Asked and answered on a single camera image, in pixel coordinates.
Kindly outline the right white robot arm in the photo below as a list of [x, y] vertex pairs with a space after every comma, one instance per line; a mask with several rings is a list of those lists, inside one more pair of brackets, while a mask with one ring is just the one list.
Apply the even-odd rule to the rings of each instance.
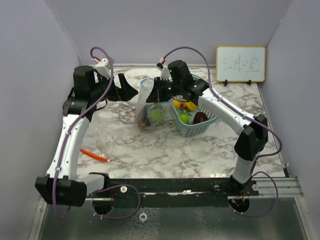
[[182, 60], [175, 60], [169, 65], [159, 62], [156, 67], [161, 73], [154, 80], [147, 103], [167, 102], [172, 97], [182, 96], [186, 101], [214, 114], [237, 134], [234, 145], [237, 161], [229, 180], [229, 189], [236, 196], [242, 195], [252, 179], [254, 160], [269, 140], [267, 118], [242, 110], [223, 98], [206, 80], [195, 79]]

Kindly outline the dark purple grape bunch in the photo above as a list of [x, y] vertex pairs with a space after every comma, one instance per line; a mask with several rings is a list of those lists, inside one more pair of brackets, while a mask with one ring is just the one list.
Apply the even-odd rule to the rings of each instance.
[[[146, 105], [142, 108], [141, 112], [144, 113], [144, 114], [148, 114], [148, 116], [149, 116], [149, 113], [150, 113], [150, 111], [151, 111], [153, 108], [154, 108], [154, 107], [153, 107], [152, 105], [146, 104]], [[149, 120], [150, 120], [150, 123], [151, 123], [151, 125], [152, 125], [152, 123], [153, 123], [154, 121], [151, 120], [150, 116], [149, 116]]]

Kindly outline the green ring toy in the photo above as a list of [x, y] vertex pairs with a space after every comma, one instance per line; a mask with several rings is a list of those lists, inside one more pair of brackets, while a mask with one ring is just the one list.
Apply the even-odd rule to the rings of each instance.
[[161, 108], [157, 108], [157, 109], [152, 109], [149, 112], [149, 117], [151, 118], [152, 121], [154, 122], [160, 122], [163, 120], [164, 118], [164, 110]]

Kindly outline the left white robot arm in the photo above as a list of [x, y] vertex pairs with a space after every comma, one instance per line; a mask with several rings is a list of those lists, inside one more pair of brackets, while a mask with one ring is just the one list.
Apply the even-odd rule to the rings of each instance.
[[47, 204], [81, 207], [92, 193], [101, 198], [110, 193], [106, 173], [91, 172], [78, 178], [77, 165], [85, 133], [97, 111], [95, 103], [127, 102], [138, 94], [123, 73], [118, 79], [120, 86], [97, 67], [74, 69], [74, 86], [62, 105], [62, 131], [55, 155], [45, 176], [35, 180], [35, 188]]

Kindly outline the brown longan bunch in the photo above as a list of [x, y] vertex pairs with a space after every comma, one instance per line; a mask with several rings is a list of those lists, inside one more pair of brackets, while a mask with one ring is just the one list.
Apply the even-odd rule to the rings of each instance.
[[141, 112], [137, 117], [137, 127], [140, 131], [149, 131], [151, 129], [151, 122], [148, 114]]

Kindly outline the clear blue-zipper bag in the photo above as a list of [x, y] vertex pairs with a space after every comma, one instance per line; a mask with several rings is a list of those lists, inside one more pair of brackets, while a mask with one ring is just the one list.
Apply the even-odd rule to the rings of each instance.
[[153, 130], [160, 123], [169, 119], [171, 101], [147, 103], [154, 85], [153, 78], [140, 82], [137, 104], [135, 105], [134, 123], [141, 131]]

